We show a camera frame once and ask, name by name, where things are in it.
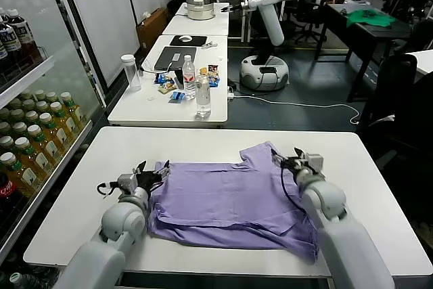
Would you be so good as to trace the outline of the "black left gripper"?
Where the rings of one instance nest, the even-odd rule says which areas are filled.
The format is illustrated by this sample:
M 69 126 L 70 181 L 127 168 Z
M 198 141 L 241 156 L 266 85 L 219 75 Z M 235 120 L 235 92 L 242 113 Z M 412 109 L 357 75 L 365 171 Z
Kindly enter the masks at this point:
M 145 171 L 146 161 L 143 161 L 133 169 L 138 187 L 143 188 L 150 196 L 155 188 L 160 187 L 170 175 L 170 161 L 167 160 L 156 171 Z

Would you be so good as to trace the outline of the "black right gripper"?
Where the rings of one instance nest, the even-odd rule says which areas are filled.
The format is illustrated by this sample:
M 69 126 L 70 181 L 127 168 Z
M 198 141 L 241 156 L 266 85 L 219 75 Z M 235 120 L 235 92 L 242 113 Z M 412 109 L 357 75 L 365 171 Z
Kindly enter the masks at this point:
M 305 163 L 308 160 L 309 155 L 300 148 L 294 148 L 294 151 L 296 157 L 284 158 L 276 150 L 271 149 L 271 158 L 273 163 L 282 169 L 289 170 L 293 175 L 299 174 L 306 167 Z

